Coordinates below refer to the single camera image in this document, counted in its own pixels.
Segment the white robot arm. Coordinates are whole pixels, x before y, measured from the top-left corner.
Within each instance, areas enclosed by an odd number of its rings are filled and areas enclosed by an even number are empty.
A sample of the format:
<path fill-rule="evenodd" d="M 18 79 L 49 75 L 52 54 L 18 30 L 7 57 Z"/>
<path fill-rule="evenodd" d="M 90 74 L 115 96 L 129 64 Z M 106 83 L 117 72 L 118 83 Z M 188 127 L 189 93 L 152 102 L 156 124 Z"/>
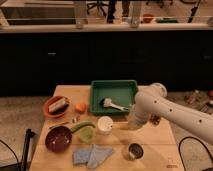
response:
<path fill-rule="evenodd" d="M 129 127 L 142 128 L 154 114 L 213 145 L 213 116 L 171 102 L 166 97 L 167 89 L 161 83 L 153 83 L 139 90 L 128 115 Z"/>

